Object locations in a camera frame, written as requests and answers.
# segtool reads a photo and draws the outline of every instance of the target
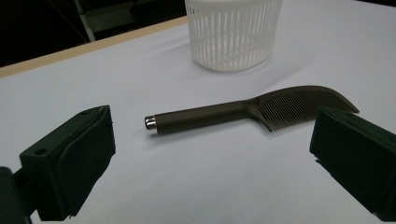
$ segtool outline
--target plastic basket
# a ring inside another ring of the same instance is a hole
[[[216,71],[265,61],[281,6],[282,0],[186,0],[192,58]]]

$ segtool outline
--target white object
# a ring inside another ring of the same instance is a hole
[[[272,51],[282,0],[186,0],[192,58],[217,71],[248,69]]]

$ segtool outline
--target comb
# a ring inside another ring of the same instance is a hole
[[[320,107],[331,107],[359,113],[343,95],[321,86],[299,86],[220,105],[209,105],[145,117],[148,130],[176,133],[251,118],[260,121],[270,131],[314,120]]]

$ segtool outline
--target perforated container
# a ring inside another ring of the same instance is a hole
[[[186,0],[192,58],[217,71],[248,69],[267,59],[282,0]]]

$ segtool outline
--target screw hole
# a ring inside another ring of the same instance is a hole
[[[40,155],[43,155],[43,154],[46,154],[46,153],[47,153],[47,150],[45,148],[40,148],[40,149],[35,151],[35,154],[37,156],[40,156]]]

